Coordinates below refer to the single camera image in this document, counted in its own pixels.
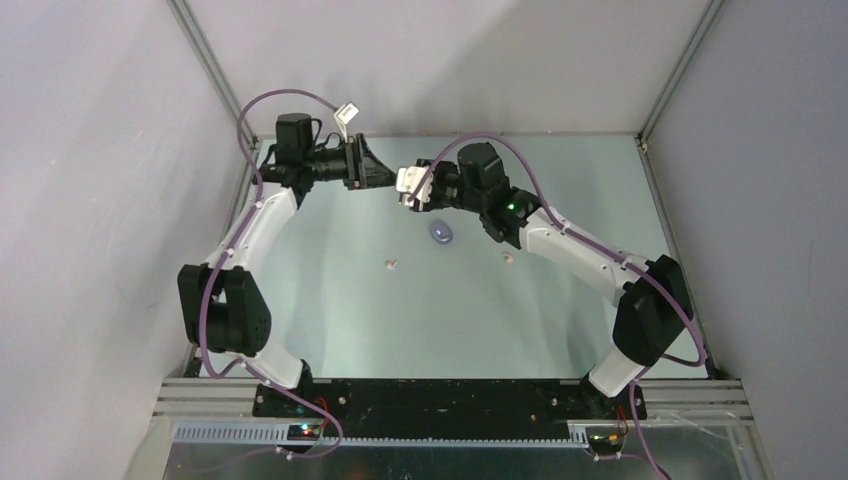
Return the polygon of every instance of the black bracket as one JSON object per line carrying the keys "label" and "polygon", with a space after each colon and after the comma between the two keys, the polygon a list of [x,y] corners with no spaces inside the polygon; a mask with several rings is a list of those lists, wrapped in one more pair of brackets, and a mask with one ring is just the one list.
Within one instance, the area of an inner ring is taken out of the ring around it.
{"label": "black bracket", "polygon": [[298,207],[315,182],[341,180],[348,190],[394,186],[395,172],[377,159],[364,135],[328,147],[316,143],[315,122],[321,123],[305,113],[277,117],[277,143],[271,147],[274,163],[260,166],[263,181],[291,188]]}
{"label": "black bracket", "polygon": [[[211,273],[207,264],[185,265],[177,276],[186,336],[195,345],[200,344],[200,305]],[[253,357],[265,347],[271,333],[271,312],[253,275],[241,267],[218,274],[206,318],[211,352],[232,351]]]}
{"label": "black bracket", "polygon": [[[666,255],[648,262],[646,272],[677,301],[688,318],[692,303],[680,264]],[[665,298],[645,279],[624,286],[612,339],[627,358],[651,367],[683,331],[683,322]]]}

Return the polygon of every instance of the gray wall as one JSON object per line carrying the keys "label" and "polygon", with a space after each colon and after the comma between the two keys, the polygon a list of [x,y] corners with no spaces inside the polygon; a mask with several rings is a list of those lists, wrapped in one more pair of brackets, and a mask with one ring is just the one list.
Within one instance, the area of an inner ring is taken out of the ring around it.
{"label": "gray wall", "polygon": [[0,45],[0,478],[121,478],[234,129],[163,1],[5,2]]}
{"label": "gray wall", "polygon": [[777,478],[845,478],[848,3],[729,2],[649,141]]}
{"label": "gray wall", "polygon": [[[356,131],[431,134],[635,132],[707,0],[189,3],[242,102],[306,88],[356,102]],[[269,101],[253,128],[280,105],[323,113]]]}

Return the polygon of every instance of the table surface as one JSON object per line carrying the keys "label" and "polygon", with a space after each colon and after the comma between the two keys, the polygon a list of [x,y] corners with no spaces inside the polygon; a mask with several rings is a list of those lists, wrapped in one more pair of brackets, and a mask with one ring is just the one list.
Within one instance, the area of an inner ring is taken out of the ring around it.
{"label": "table surface", "polygon": [[[451,140],[368,141],[397,169],[434,158]],[[632,138],[510,140],[566,218],[631,252],[668,253]],[[271,143],[263,143],[260,158]],[[532,190],[518,161],[497,148],[512,183]],[[448,245],[428,233],[437,219],[453,229]],[[394,270],[387,261],[397,261]],[[492,241],[476,215],[412,213],[389,188],[348,192],[340,182],[317,184],[258,269],[274,324],[270,341],[309,362],[316,377],[579,378],[609,348],[615,319],[615,310],[565,268]],[[670,353],[697,357],[685,331]],[[218,369],[221,360],[213,360]],[[705,370],[663,360],[647,376],[703,378]]]}

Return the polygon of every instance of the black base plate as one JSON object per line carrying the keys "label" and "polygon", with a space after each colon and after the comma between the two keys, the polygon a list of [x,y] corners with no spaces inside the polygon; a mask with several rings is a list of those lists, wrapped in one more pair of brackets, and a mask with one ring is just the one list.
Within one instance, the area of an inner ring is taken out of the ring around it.
{"label": "black base plate", "polygon": [[[347,437],[442,440],[545,440],[569,438],[568,420],[627,417],[627,390],[602,416],[586,407],[575,380],[375,380],[316,379],[308,389],[326,400]],[[260,385],[254,417],[316,418],[288,397]],[[636,398],[642,400],[637,387]],[[637,402],[640,419],[644,402]],[[326,436],[335,436],[327,426]]]}

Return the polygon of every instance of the blue object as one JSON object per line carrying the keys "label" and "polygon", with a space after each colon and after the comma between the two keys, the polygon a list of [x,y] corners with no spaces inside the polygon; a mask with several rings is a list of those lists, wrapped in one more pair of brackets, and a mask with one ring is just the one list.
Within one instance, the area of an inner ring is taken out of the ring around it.
{"label": "blue object", "polygon": [[436,220],[430,224],[430,236],[436,242],[447,245],[453,240],[453,230],[450,229],[447,223]]}

